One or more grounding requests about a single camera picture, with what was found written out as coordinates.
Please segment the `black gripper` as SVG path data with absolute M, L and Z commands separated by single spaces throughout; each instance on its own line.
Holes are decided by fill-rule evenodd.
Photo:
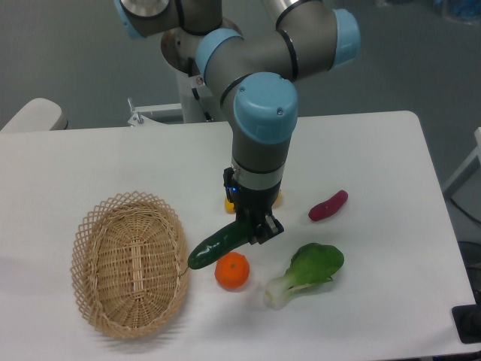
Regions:
M 229 201 L 234 203 L 237 220 L 247 222 L 253 229 L 252 244 L 266 241 L 284 232 L 284 227 L 272 213 L 281 183 L 260 190 L 249 188 L 234 178 L 234 169 L 223 171 L 223 182 Z

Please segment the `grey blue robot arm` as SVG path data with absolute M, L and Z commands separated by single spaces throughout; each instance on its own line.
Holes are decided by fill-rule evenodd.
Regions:
M 176 51 L 228 121 L 231 166 L 224 186 L 248 241 L 264 243 L 283 226 L 272 213 L 298 119 L 294 83 L 353 60 L 361 35 L 355 17 L 321 1 L 266 1 L 272 33 L 247 40 L 230 28 L 219 1 L 118 1 L 132 37 L 177 32 Z

